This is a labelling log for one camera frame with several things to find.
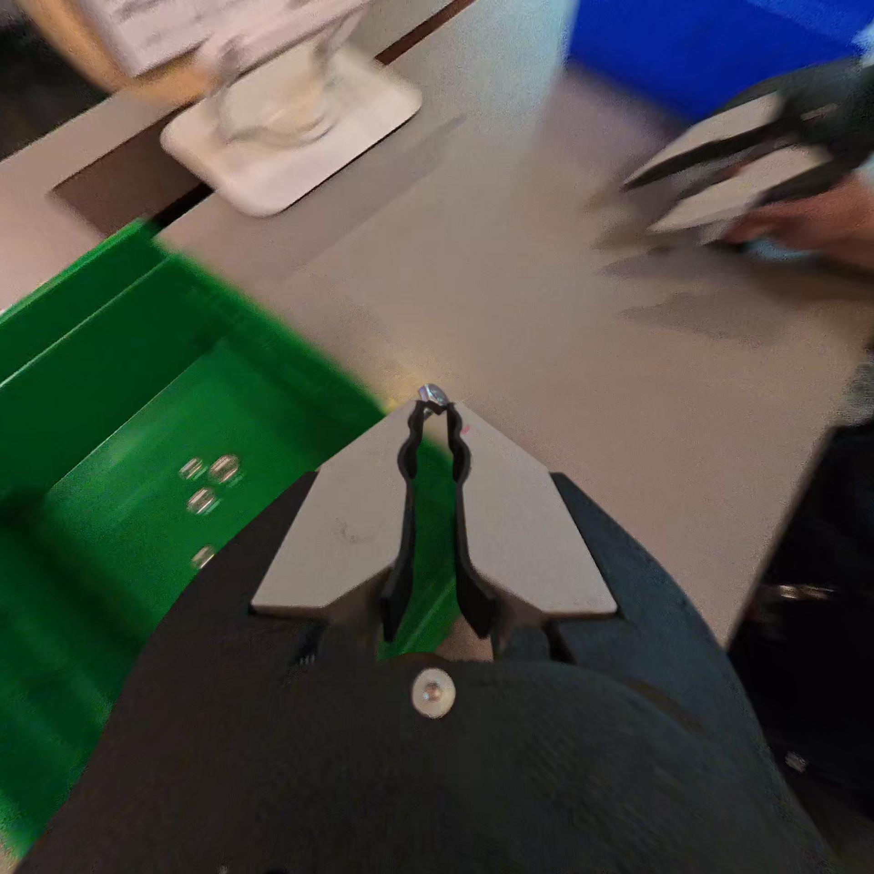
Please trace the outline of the white document stand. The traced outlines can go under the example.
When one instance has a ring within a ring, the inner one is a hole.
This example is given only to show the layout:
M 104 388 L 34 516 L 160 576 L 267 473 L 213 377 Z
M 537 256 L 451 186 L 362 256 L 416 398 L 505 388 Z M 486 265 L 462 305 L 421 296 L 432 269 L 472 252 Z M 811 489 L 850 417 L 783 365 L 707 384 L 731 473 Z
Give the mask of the white document stand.
M 175 110 L 160 147 L 235 210 L 269 217 L 404 127 L 421 93 L 350 39 L 370 8 L 239 70 L 218 72 L 200 52 L 128 72 L 82 3 L 18 3 L 40 31 L 95 84 Z

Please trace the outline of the person's right hand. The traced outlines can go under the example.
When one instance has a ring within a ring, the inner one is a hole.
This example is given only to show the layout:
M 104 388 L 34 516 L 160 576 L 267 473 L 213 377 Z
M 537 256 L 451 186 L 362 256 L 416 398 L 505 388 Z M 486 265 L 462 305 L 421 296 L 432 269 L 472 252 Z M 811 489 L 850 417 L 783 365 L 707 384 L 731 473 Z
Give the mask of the person's right hand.
M 791 252 L 874 274 L 874 183 L 871 173 L 856 170 L 833 188 L 811 199 L 772 200 L 742 215 L 720 237 L 726 245 L 770 240 Z

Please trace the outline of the printed instruction sheet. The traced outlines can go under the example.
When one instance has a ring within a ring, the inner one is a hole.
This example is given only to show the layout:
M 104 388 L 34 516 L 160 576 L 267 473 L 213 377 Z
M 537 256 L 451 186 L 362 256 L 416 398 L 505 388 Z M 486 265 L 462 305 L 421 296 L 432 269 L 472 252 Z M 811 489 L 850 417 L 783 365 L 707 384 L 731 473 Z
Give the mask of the printed instruction sheet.
M 229 52 L 239 70 L 293 48 L 367 9 L 367 0 L 91 0 L 103 37 L 122 65 L 140 75 L 200 52 L 200 64 L 220 70 Z

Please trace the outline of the green plastic bin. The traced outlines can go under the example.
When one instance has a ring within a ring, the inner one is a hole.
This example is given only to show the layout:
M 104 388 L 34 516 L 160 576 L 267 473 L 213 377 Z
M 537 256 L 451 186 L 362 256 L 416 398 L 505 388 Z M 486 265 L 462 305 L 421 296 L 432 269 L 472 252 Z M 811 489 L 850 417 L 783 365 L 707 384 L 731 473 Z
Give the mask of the green plastic bin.
M 258 576 L 377 399 L 285 321 L 133 222 L 2 312 L 2 857 L 193 872 L 175 813 L 267 738 L 321 627 L 253 614 Z M 180 480 L 235 452 L 229 485 Z M 213 486 L 206 516 L 189 497 Z M 196 574 L 203 544 L 215 558 Z

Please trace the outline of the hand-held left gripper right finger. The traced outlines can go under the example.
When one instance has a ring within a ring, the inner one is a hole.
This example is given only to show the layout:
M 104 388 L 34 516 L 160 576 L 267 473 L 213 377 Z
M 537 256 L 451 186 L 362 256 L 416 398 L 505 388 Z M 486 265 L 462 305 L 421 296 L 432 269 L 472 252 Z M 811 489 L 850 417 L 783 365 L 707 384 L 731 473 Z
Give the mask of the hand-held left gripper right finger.
M 456 599 L 479 640 L 618 614 L 552 473 L 462 403 L 446 406 Z

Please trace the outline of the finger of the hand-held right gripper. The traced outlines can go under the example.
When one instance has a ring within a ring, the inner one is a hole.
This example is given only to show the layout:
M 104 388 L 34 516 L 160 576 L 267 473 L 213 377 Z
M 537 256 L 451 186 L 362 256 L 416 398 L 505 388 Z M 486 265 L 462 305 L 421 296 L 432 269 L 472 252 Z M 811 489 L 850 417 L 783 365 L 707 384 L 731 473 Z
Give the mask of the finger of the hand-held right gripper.
M 698 193 L 724 181 L 743 158 L 758 159 L 798 142 L 801 98 L 798 93 L 767 93 L 742 99 L 690 127 L 647 165 L 634 170 L 623 191 L 634 191 L 664 179 L 675 181 L 678 193 Z
M 839 165 L 827 147 L 779 147 L 743 165 L 731 177 L 681 199 L 666 215 L 651 222 L 647 233 L 698 233 L 701 240 L 718 240 L 755 209 L 817 196 L 828 191 L 836 179 Z

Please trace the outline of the person's dark clothed body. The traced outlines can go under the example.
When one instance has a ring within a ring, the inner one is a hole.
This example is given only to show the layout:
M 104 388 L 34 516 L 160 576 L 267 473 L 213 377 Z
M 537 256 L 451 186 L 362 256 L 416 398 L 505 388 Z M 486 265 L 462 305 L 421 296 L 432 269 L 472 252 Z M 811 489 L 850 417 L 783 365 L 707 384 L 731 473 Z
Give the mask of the person's dark clothed body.
M 874 422 L 830 434 L 729 659 L 847 872 L 874 872 Z

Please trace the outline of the blue plastic bin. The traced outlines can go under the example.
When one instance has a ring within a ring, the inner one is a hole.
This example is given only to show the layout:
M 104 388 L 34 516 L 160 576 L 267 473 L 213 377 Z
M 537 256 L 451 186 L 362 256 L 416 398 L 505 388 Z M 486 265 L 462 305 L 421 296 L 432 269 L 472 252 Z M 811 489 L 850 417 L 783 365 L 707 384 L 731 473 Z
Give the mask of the blue plastic bin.
M 743 89 L 865 54 L 871 0 L 581 0 L 566 61 L 701 122 Z

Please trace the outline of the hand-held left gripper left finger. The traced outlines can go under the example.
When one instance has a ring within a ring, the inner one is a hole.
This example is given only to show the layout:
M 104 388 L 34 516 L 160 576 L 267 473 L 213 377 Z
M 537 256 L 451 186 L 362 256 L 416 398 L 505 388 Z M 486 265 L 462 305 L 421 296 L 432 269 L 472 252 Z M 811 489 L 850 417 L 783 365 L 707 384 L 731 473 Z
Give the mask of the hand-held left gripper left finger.
M 409 399 L 315 473 L 253 613 L 381 629 L 396 642 L 413 599 L 421 403 Z

